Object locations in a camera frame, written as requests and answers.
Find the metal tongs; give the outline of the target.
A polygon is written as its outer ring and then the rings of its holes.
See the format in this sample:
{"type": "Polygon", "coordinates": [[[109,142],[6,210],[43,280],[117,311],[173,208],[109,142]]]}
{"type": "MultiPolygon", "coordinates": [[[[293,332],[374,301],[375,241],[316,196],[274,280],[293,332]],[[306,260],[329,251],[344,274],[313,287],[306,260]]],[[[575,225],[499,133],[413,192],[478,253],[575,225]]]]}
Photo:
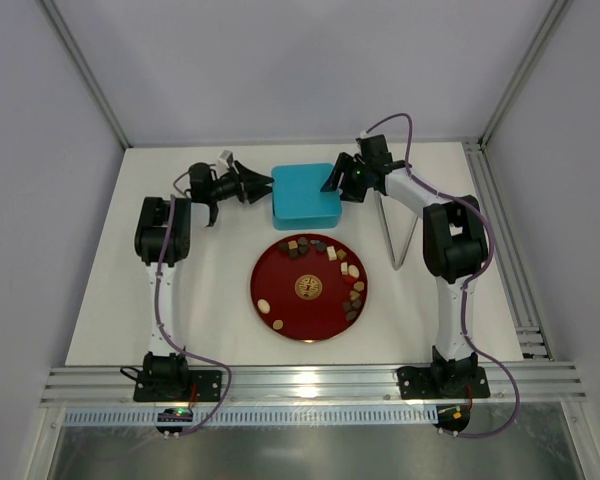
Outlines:
{"type": "Polygon", "coordinates": [[[375,194],[375,204],[390,265],[399,271],[416,233],[418,216],[397,200],[375,194]]]}

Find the teal tin lid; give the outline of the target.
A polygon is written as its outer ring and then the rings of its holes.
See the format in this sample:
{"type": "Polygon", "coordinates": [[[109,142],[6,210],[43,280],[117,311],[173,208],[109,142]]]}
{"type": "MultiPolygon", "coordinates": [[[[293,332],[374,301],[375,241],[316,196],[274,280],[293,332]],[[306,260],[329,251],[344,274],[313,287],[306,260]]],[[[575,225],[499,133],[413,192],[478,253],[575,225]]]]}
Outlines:
{"type": "Polygon", "coordinates": [[[336,224],[342,214],[337,191],[322,192],[333,165],[307,163],[278,165],[271,171],[273,218],[278,223],[336,224]]]}

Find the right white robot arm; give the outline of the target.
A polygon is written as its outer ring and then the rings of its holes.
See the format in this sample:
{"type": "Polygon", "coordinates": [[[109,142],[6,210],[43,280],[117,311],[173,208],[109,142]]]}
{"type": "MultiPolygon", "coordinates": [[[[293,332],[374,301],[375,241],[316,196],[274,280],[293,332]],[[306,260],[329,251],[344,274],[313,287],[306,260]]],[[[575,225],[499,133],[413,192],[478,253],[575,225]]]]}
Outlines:
{"type": "Polygon", "coordinates": [[[436,280],[438,330],[432,361],[397,370],[401,398],[489,397],[486,372],[470,338],[476,279],[493,258],[488,223],[477,200],[453,197],[426,183],[407,160],[393,159],[382,135],[357,143],[356,155],[338,155],[322,191],[337,191],[341,200],[360,203],[374,190],[415,213],[423,226],[424,263],[436,280]]]}

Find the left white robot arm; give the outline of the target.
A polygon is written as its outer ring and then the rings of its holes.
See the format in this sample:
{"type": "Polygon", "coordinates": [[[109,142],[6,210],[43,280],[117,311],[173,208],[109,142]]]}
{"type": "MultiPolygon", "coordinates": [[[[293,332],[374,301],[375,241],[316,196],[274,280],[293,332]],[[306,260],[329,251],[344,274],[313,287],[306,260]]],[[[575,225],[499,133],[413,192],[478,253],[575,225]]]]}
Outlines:
{"type": "Polygon", "coordinates": [[[230,385],[228,366],[188,351],[175,338],[177,281],[189,256],[192,226],[214,226],[222,201],[253,204],[272,192],[271,177],[232,154],[223,165],[220,174],[212,164],[195,163],[173,182],[175,195],[143,200],[134,250],[149,277],[153,325],[142,368],[133,376],[136,402],[219,404],[230,385]]]}

